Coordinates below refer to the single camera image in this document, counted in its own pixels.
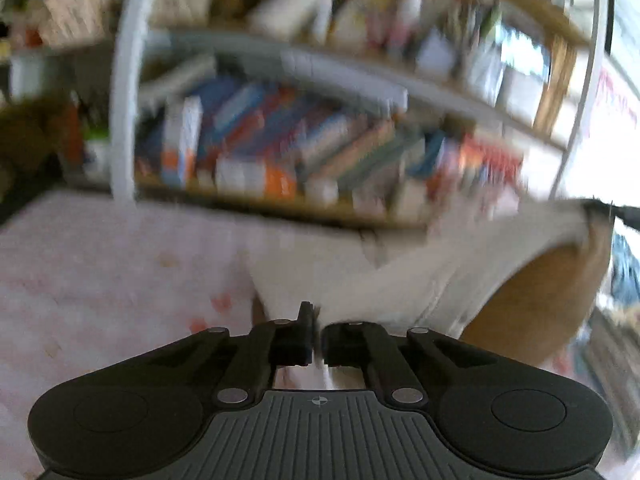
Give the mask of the pink checkered desk mat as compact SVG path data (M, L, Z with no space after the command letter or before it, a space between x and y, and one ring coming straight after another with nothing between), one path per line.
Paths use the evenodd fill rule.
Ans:
M1 474L40 466L41 393L210 326L250 329L249 258L288 240L239 214L52 192L1 230Z

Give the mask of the cream white t-shirt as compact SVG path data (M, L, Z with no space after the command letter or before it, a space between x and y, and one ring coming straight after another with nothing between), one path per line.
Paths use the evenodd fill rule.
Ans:
M577 200L529 203L423 240L306 237L255 261L250 277L267 318L308 301L319 327L423 327L539 366L590 315L612 235L613 220Z

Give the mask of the usmile white orange box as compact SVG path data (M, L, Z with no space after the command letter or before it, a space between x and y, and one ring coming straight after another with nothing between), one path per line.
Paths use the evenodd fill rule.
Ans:
M160 176L184 188L195 174L203 107L198 96L169 102L165 108Z

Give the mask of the row of leaning books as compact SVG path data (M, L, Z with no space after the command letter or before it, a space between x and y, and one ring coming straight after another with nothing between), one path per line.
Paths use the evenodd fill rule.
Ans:
M184 187L160 176L165 108L198 96L203 107L195 174ZM222 74L150 104L156 126L136 147L143 184L214 194L247 207L345 207L373 217L410 184L425 194L441 166L478 185L513 184L522 155L449 134L416 115L376 112L318 92Z

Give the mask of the white wooden bookshelf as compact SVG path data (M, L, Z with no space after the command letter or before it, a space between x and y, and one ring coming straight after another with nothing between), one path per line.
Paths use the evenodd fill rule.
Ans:
M114 200L355 229L512 214L560 192L606 0L125 0Z

